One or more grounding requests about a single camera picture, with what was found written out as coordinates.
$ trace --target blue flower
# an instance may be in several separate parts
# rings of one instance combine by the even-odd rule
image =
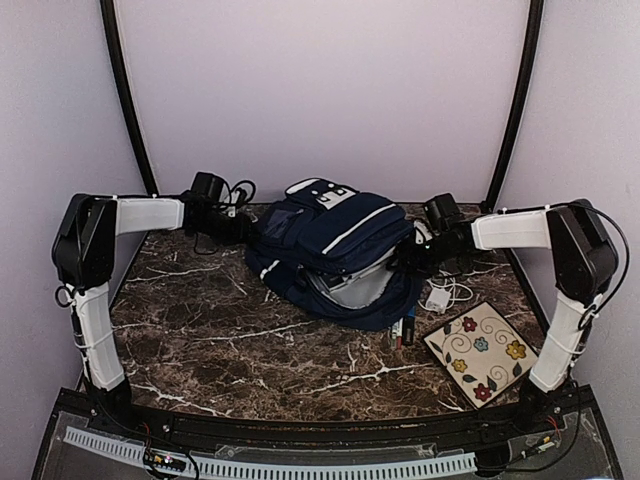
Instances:
[[[476,350],[479,352],[486,352],[489,350],[489,342],[487,342],[484,337],[476,338],[476,341],[473,342],[473,346],[476,347]]]

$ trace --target red flower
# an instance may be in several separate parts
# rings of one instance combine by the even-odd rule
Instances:
[[[462,325],[464,325],[465,332],[475,332],[478,324],[471,317],[464,317],[462,320]]]
[[[491,390],[488,387],[485,387],[482,383],[474,388],[473,392],[476,394],[476,398],[482,402],[486,402],[491,398]]]

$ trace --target flower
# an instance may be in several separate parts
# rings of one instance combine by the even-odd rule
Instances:
[[[464,362],[464,360],[454,360],[452,365],[453,369],[456,372],[463,373],[467,369],[467,364]]]
[[[478,324],[471,317],[464,317],[462,320],[462,325],[464,325],[465,332],[475,332]]]
[[[474,388],[473,392],[476,394],[476,398],[482,402],[486,402],[491,398],[491,390],[482,383]]]
[[[514,340],[509,345],[507,345],[507,355],[509,355],[514,360],[525,358],[527,356],[527,354],[524,353],[526,349],[527,347],[522,345],[519,341]]]
[[[489,350],[489,342],[487,342],[484,337],[476,338],[476,341],[473,342],[473,346],[476,347],[476,350],[479,352],[486,352]]]

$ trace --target brown marble tabletop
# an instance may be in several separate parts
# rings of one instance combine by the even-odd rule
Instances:
[[[207,241],[201,237],[199,251]],[[458,281],[474,298],[443,315],[418,308],[414,345],[395,350],[386,331],[313,320],[270,293],[245,266],[243,247],[199,255],[183,232],[155,232],[114,302],[112,321],[139,405],[254,420],[411,418],[473,409],[422,341],[464,311],[489,301],[530,345],[542,345],[502,252],[476,257]],[[516,388],[493,404],[514,402]]]

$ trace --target power adapter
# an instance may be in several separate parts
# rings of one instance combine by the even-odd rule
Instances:
[[[434,288],[427,298],[425,310],[436,313],[444,313],[447,310],[447,305],[451,300],[451,292],[442,288]]]

